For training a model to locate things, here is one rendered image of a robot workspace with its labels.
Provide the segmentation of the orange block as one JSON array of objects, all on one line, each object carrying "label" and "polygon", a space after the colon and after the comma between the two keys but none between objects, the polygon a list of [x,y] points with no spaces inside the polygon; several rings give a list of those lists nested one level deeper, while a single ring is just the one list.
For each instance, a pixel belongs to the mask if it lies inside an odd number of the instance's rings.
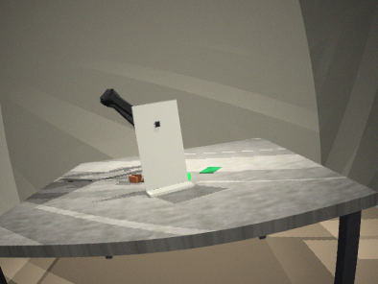
[{"label": "orange block", "polygon": [[142,175],[141,174],[134,174],[129,177],[130,183],[137,183],[142,180]]}]

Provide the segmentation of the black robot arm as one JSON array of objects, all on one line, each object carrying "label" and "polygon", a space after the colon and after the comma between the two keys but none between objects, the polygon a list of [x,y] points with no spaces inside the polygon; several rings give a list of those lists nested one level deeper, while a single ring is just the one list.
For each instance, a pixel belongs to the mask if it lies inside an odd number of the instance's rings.
[{"label": "black robot arm", "polygon": [[122,99],[118,92],[116,92],[114,89],[107,89],[104,94],[102,95],[101,103],[104,106],[112,107],[116,109],[127,121],[129,121],[133,126],[133,118],[132,118],[132,107],[129,102],[126,102],[124,99]]}]

